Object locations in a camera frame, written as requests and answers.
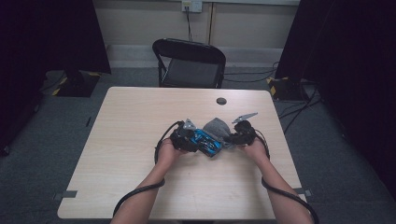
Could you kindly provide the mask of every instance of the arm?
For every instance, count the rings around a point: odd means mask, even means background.
[[[274,188],[282,189],[298,196],[267,158],[265,148],[258,138],[254,140],[251,146],[241,147],[241,149],[254,160],[262,172],[262,178],[265,182]],[[278,223],[313,223],[308,210],[299,203],[271,190],[268,190],[268,195]]]
[[[154,165],[148,176],[136,188],[161,182],[178,157],[184,153],[184,151],[176,150],[171,140],[163,140],[157,164]],[[158,189],[150,189],[126,200],[111,220],[111,224],[146,223],[149,220],[149,214],[157,193]]]

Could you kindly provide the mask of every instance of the power cord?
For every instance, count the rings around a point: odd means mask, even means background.
[[[312,105],[317,105],[317,104],[320,103],[320,102],[321,102],[321,99],[319,99],[319,100],[317,100],[316,102],[310,104],[308,107],[310,107],[310,106],[312,106]],[[301,108],[296,109],[296,110],[293,110],[293,111],[290,111],[290,112],[287,113],[287,114],[280,115],[280,116],[279,116],[279,119],[283,119],[283,118],[285,118],[285,117],[287,117],[287,116],[289,116],[289,115],[295,114],[295,113],[299,112],[300,110],[301,110]]]
[[[292,108],[292,107],[295,107],[295,106],[303,105],[303,104],[304,104],[304,102],[295,103],[294,105],[290,105],[290,106],[284,108],[284,109],[282,110],[282,112],[278,115],[278,117],[279,117],[279,118],[282,117],[283,114],[284,114],[288,109],[290,109],[290,108]]]
[[[189,24],[189,40],[192,42],[192,34],[191,34],[191,28],[190,28],[190,8],[189,7],[184,7],[186,10],[186,15],[187,15],[187,23]]]
[[[260,78],[260,79],[256,79],[256,80],[248,80],[248,81],[240,81],[240,80],[234,80],[234,79],[228,79],[228,78],[224,78],[223,80],[231,81],[231,82],[259,82],[259,81],[263,81],[263,80],[267,79],[268,77],[270,77],[276,71],[275,65],[277,63],[279,63],[279,62],[273,63],[272,70],[266,71],[266,72],[248,72],[248,73],[244,72],[244,73],[225,73],[224,74],[224,76],[240,76],[240,75],[259,75],[259,74],[271,73],[270,75],[268,75],[267,77],[264,77],[264,78]]]
[[[157,146],[155,147],[155,153],[154,153],[154,162],[155,162],[155,163],[157,163],[157,161],[158,161],[158,154],[159,154],[159,150],[160,150],[160,148],[161,148],[161,144],[162,144],[162,142],[163,142],[163,139],[165,138],[165,136],[169,133],[169,131],[170,131],[173,127],[175,127],[177,124],[180,124],[180,123],[181,123],[181,121],[177,121],[177,122],[175,122],[174,124],[172,124],[172,125],[166,130],[166,132],[163,134],[163,136],[161,137],[160,141],[158,141],[158,144],[157,144]],[[262,144],[264,145],[264,148],[265,148],[266,155],[267,155],[268,159],[270,159],[269,148],[268,148],[268,145],[267,145],[267,143],[266,143],[266,141],[265,141],[264,135],[263,135],[260,131],[258,131],[258,130],[255,130],[255,131],[256,131],[256,136],[260,139],[260,141],[261,141]],[[145,187],[142,187],[142,188],[139,188],[139,189],[134,189],[133,191],[127,193],[127,194],[126,194],[125,196],[123,196],[123,197],[120,199],[120,201],[117,203],[117,205],[116,205],[116,207],[115,207],[115,209],[114,209],[114,212],[113,212],[113,216],[116,215],[117,211],[120,209],[120,207],[122,206],[122,204],[123,204],[126,200],[128,200],[129,198],[131,198],[132,196],[134,196],[134,195],[136,195],[136,194],[138,194],[138,193],[141,193],[141,192],[150,190],[150,189],[157,189],[157,188],[160,188],[160,187],[162,187],[164,184],[165,184],[165,179],[163,179],[161,182],[159,182],[159,183],[157,183],[157,184],[148,185],[148,186],[145,186]],[[291,194],[291,193],[289,193],[289,192],[287,192],[287,191],[284,191],[284,190],[282,190],[282,189],[277,189],[277,188],[274,188],[274,187],[270,186],[268,183],[266,183],[266,182],[264,181],[263,178],[262,178],[262,185],[263,185],[266,189],[271,190],[272,192],[275,192],[275,193],[277,193],[277,194],[280,194],[280,195],[282,195],[282,196],[285,196],[285,197],[287,197],[287,198],[290,198],[290,199],[294,200],[294,201],[297,202],[297,203],[300,203],[302,206],[304,206],[306,209],[308,209],[308,211],[311,213],[311,216],[312,216],[312,218],[314,219],[314,223],[315,223],[315,224],[319,224],[318,215],[316,214],[315,210],[314,210],[308,203],[306,203],[305,201],[303,201],[300,197],[298,197],[298,196],[296,196],[296,195],[294,195],[294,194]]]
[[[265,141],[264,135],[259,130],[255,130],[255,131],[256,131],[256,136],[260,139],[260,141],[262,142],[262,145],[265,148],[265,151],[266,151],[266,154],[267,154],[267,157],[268,157],[268,160],[269,160],[270,159],[269,148],[268,148],[267,142]],[[314,223],[315,224],[319,224],[318,215],[315,212],[314,208],[311,205],[309,205],[309,203],[306,203],[300,197],[298,197],[298,196],[296,196],[296,195],[294,195],[292,193],[289,193],[289,192],[287,192],[285,190],[282,190],[282,189],[277,189],[277,188],[272,187],[267,182],[265,182],[263,177],[262,177],[262,186],[265,187],[267,190],[270,190],[270,191],[272,191],[274,193],[277,193],[279,195],[282,195],[284,197],[292,199],[295,202],[301,204],[302,206],[304,206],[309,211],[309,213],[311,214],[312,219],[314,220]]]
[[[163,142],[163,139],[164,139],[165,136],[169,133],[169,131],[170,131],[173,127],[175,127],[175,125],[180,124],[180,123],[181,123],[181,121],[177,121],[177,122],[175,122],[174,124],[172,124],[172,125],[166,130],[166,132],[163,134],[163,136],[161,137],[160,141],[158,141],[158,144],[157,144],[157,146],[155,147],[155,152],[154,152],[154,163],[155,163],[155,164],[157,164],[157,161],[158,161],[158,154],[159,154],[159,151],[160,151],[160,148],[161,148],[161,144],[162,144],[162,142]],[[150,190],[150,189],[158,189],[158,188],[162,187],[164,184],[165,184],[165,179],[163,179],[163,180],[162,180],[161,182],[159,182],[159,183],[156,183],[156,184],[153,184],[153,185],[144,186],[144,187],[139,188],[139,189],[134,189],[134,190],[132,190],[131,192],[125,194],[125,195],[119,200],[119,202],[117,203],[116,207],[114,208],[113,216],[116,215],[117,211],[119,211],[119,209],[120,209],[120,207],[122,206],[122,204],[123,204],[126,200],[128,200],[129,198],[131,198],[132,196],[134,196],[134,195],[136,195],[136,194],[138,194],[138,193],[141,193],[141,192]]]
[[[306,104],[302,108],[297,110],[296,116],[294,116],[294,118],[291,120],[291,122],[288,124],[288,126],[286,126],[285,131],[283,131],[283,133],[286,133],[288,131],[290,125],[297,119],[297,117],[301,114],[301,112],[303,112],[303,110],[305,110],[306,108],[309,107],[309,104],[314,99],[315,93],[317,93],[317,90],[318,90],[318,87],[315,87],[315,90],[314,90],[314,93],[312,93],[312,96],[309,97],[308,101],[306,102]]]

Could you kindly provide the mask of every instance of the gray carpet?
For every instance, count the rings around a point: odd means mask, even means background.
[[[271,68],[227,68],[226,73]],[[44,87],[63,73],[51,72]],[[223,89],[268,90],[266,75],[227,75]],[[108,220],[61,220],[56,193],[66,190],[106,91],[112,86],[158,86],[156,68],[114,68],[103,75],[91,98],[53,97],[45,91],[36,114],[0,159],[0,223],[108,223]],[[313,86],[307,86],[308,94]],[[316,94],[313,102],[319,100]],[[278,114],[302,105],[274,102]],[[285,129],[293,115],[281,119]],[[286,139],[307,200],[321,223],[396,223],[396,203],[366,160],[343,137],[334,115],[322,102],[304,110]]]

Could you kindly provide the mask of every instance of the hand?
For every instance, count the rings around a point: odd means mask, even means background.
[[[169,138],[163,140],[160,146],[157,165],[170,168],[177,159],[187,151],[175,149]]]
[[[265,147],[259,138],[255,138],[250,146],[238,146],[239,149],[245,151],[247,155],[256,163],[262,160],[269,160],[265,151]]]

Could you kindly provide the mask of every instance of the white wall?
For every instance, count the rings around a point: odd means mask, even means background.
[[[267,61],[265,65],[278,60],[298,7],[297,1],[223,2],[203,2],[202,13],[190,14],[193,41],[222,49],[228,65],[234,62],[233,65],[262,66],[263,60]],[[135,51],[138,54],[135,58],[143,57],[138,61],[152,60],[155,64],[149,51],[159,38],[189,38],[187,18],[181,12],[180,1],[95,0],[94,4],[105,44],[128,45],[128,57]]]

